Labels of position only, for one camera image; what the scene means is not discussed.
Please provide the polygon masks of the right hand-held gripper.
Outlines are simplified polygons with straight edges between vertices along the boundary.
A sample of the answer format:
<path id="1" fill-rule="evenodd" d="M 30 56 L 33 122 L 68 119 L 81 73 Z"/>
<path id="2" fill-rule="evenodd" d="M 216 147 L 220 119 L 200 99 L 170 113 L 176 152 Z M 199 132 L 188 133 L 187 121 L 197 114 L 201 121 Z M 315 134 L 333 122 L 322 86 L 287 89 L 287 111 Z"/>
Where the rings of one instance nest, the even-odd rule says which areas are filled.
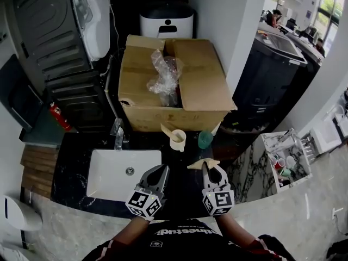
<path id="1" fill-rule="evenodd" d="M 234 207 L 235 201 L 226 171 L 219 165 L 209 168 L 207 163 L 203 163 L 202 176 L 204 185 L 202 202 L 208 214 L 210 216 L 227 214 Z"/>

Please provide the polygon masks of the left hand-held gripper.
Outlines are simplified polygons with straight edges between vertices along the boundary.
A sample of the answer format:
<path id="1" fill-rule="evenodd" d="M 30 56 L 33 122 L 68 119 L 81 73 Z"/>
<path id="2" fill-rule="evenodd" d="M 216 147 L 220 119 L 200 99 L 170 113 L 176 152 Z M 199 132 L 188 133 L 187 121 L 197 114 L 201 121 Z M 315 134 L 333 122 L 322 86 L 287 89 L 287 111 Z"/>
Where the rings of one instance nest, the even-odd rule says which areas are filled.
<path id="1" fill-rule="evenodd" d="M 128 210 L 147 221 L 153 221 L 156 213 L 164 206 L 166 198 L 162 193 L 169 179 L 168 165 L 160 164 L 147 170 L 139 184 L 129 194 L 126 200 Z M 155 186 L 155 191 L 142 186 Z"/>

